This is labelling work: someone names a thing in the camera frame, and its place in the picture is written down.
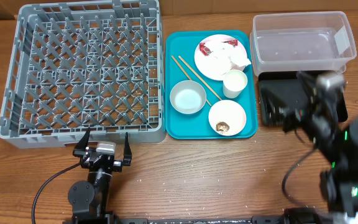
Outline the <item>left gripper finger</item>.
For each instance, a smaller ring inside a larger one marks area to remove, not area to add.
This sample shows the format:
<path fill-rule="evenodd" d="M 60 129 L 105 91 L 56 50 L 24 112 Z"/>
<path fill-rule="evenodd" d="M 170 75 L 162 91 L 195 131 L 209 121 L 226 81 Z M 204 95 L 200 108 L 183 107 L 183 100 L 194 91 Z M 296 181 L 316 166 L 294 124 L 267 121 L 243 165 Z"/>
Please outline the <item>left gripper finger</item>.
<path fill-rule="evenodd" d="M 84 151 L 86 149 L 86 147 L 88 146 L 89 138 L 90 138 L 90 132 L 91 132 L 91 129 L 88 128 L 86 130 L 84 136 L 80 139 L 80 141 L 75 146 L 75 149 L 81 150 L 81 151 Z"/>
<path fill-rule="evenodd" d="M 125 135 L 125 142 L 124 142 L 124 162 L 131 162 L 132 161 L 132 151 L 129 145 L 129 133 Z"/>

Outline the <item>white cup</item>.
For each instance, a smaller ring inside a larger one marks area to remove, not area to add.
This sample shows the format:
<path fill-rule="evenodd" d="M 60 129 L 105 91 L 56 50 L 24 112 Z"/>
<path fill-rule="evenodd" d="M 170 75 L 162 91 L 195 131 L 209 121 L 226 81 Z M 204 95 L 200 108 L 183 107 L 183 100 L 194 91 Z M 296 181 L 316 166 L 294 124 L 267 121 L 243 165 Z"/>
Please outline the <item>white cup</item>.
<path fill-rule="evenodd" d="M 236 98 L 247 86 L 247 76 L 240 70 L 230 70 L 223 78 L 223 93 L 226 98 Z"/>

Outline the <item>small pink bowl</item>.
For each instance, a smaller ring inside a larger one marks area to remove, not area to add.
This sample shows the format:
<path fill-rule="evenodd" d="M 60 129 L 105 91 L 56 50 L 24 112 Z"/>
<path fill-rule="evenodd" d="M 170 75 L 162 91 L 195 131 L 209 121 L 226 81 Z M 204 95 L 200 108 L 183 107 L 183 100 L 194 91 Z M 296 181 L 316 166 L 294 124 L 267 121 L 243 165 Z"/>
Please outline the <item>small pink bowl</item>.
<path fill-rule="evenodd" d="M 245 110 L 239 103 L 232 100 L 222 100 L 211 107 L 208 113 L 208 121 L 216 133 L 222 136 L 234 136 L 245 128 L 247 116 Z M 230 127 L 225 133 L 216 131 L 216 124 L 221 121 L 227 123 Z"/>

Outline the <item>brown food scrap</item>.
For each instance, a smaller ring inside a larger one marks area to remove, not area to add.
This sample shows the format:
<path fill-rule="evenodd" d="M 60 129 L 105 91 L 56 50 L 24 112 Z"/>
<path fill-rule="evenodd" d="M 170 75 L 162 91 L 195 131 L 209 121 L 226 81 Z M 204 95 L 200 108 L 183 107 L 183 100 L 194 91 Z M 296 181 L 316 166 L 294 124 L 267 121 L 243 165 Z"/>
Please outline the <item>brown food scrap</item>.
<path fill-rule="evenodd" d="M 223 121 L 216 124 L 216 131 L 219 133 L 225 133 L 230 129 L 229 125 Z"/>

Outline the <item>white napkin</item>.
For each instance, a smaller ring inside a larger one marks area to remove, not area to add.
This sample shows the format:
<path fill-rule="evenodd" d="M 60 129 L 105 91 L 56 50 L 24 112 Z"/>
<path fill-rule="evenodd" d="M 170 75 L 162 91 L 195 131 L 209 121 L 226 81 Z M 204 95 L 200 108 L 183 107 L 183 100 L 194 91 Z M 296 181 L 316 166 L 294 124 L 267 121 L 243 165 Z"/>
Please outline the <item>white napkin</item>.
<path fill-rule="evenodd" d="M 214 59 L 215 64 L 219 69 L 224 72 L 240 68 L 251 64 L 251 61 L 247 58 L 247 55 L 238 46 L 233 46 L 228 43 L 221 43 L 213 50 L 211 56 Z"/>

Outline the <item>red snack wrapper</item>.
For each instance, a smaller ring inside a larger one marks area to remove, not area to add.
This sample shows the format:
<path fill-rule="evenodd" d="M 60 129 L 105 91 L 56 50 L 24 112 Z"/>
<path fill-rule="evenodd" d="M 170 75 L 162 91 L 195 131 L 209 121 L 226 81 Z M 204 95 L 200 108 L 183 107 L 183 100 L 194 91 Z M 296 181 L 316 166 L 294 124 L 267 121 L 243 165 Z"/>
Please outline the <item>red snack wrapper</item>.
<path fill-rule="evenodd" d="M 209 56 L 211 54 L 211 50 L 207 46 L 205 46 L 204 42 L 201 42 L 199 44 L 199 50 L 204 56 Z"/>

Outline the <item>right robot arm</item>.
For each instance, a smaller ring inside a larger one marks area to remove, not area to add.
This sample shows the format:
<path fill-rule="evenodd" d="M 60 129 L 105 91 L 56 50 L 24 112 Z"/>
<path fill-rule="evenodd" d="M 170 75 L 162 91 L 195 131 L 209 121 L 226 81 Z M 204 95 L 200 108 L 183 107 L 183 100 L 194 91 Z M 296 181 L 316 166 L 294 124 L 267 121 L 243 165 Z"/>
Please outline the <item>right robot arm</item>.
<path fill-rule="evenodd" d="M 302 129 L 313 147 L 331 163 L 320 173 L 320 191 L 327 212 L 312 208 L 282 188 L 295 208 L 286 209 L 279 223 L 358 222 L 358 118 L 345 128 L 343 92 L 346 82 L 335 71 L 273 72 L 259 77 L 262 121 L 284 132 Z"/>

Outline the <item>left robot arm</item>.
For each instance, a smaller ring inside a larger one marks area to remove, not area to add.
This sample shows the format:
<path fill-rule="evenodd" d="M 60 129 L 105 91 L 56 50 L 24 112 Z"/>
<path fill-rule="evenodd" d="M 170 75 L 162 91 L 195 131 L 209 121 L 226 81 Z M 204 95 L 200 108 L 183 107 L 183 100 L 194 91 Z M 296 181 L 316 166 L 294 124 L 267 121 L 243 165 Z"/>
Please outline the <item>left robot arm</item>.
<path fill-rule="evenodd" d="M 112 174 L 130 166 L 132 152 L 129 135 L 125 135 L 123 159 L 115 159 L 116 144 L 99 142 L 96 147 L 88 145 L 90 130 L 76 144 L 73 155 L 80 159 L 79 165 L 88 170 L 86 180 L 74 183 L 68 191 L 72 206 L 72 223 L 119 223 L 119 218 L 107 210 Z"/>

